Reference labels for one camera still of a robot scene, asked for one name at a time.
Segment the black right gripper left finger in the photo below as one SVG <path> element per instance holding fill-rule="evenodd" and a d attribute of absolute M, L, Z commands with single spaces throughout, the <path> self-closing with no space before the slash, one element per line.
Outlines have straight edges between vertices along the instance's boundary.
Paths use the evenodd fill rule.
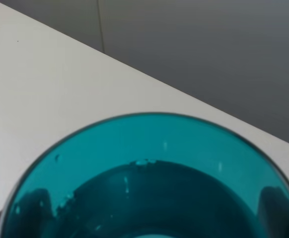
<path fill-rule="evenodd" d="M 40 238 L 53 219 L 49 192 L 39 188 L 26 193 L 17 203 L 13 215 L 14 238 Z"/>

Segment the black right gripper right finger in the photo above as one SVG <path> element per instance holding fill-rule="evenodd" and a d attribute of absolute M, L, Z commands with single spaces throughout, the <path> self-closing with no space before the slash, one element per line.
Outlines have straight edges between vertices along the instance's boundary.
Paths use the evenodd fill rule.
<path fill-rule="evenodd" d="M 289 200 L 278 187 L 265 187 L 257 215 L 267 238 L 289 238 Z"/>

